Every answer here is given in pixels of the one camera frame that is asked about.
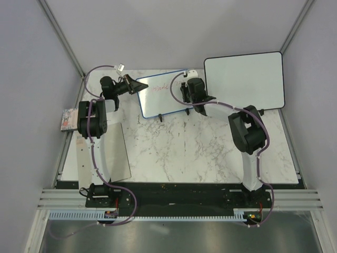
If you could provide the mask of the black framed large whiteboard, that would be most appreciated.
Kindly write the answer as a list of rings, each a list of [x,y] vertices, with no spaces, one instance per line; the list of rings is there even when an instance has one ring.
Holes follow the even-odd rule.
[[[204,72],[208,94],[221,102],[258,110],[285,106],[281,52],[207,58]]]

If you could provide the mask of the patterned colourful box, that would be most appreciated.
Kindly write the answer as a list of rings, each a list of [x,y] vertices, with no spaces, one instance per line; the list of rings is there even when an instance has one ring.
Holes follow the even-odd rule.
[[[78,109],[65,109],[62,114],[61,131],[75,131],[77,130]]]

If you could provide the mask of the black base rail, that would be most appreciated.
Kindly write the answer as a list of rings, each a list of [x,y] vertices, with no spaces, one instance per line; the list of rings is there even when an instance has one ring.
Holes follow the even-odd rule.
[[[270,208],[267,187],[249,192],[242,184],[120,182],[91,185],[87,208],[117,208],[122,215],[232,215],[235,208]]]

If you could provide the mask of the blue framed small whiteboard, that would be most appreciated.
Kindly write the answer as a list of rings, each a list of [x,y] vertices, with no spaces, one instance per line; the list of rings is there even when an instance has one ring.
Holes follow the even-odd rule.
[[[159,115],[166,115],[192,109],[192,106],[182,105],[174,100],[175,95],[180,101],[183,100],[180,90],[184,77],[181,75],[172,82],[175,76],[184,73],[186,70],[175,70],[161,74],[153,74],[139,77],[136,80],[148,85],[148,88],[138,92],[142,116],[145,119],[155,118]]]

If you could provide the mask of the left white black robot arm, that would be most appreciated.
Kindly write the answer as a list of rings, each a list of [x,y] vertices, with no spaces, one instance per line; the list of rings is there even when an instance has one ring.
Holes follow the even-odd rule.
[[[107,114],[119,109],[120,95],[133,95],[148,88],[128,74],[120,76],[118,81],[104,76],[100,86],[98,97],[78,105],[76,158],[82,190],[131,176],[122,126],[109,124]]]

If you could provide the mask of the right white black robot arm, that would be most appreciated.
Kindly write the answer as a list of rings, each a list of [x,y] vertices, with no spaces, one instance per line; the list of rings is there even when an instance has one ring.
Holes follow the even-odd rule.
[[[234,145],[241,152],[244,172],[242,183],[247,189],[241,194],[241,201],[246,207],[254,207],[260,202],[256,190],[262,187],[256,156],[267,140],[258,110],[249,105],[236,112],[232,107],[211,103],[215,97],[207,95],[205,83],[199,77],[183,82],[180,90],[183,102],[193,104],[197,113],[224,121],[230,126]]]

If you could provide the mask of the aluminium frame profile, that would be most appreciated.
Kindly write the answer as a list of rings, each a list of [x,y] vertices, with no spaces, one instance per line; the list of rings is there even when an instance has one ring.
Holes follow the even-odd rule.
[[[72,189],[44,189],[37,208],[40,210],[83,210],[86,198]]]

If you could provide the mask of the grey metal plate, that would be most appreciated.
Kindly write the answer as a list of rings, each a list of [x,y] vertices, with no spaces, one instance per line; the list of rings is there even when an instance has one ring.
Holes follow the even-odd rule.
[[[80,188],[88,188],[91,184],[116,182],[131,177],[124,134],[121,123],[110,124],[107,132],[99,139],[93,138],[94,156],[91,153],[91,143],[78,132],[75,133],[78,184]],[[95,172],[95,159],[98,171],[103,180]]]

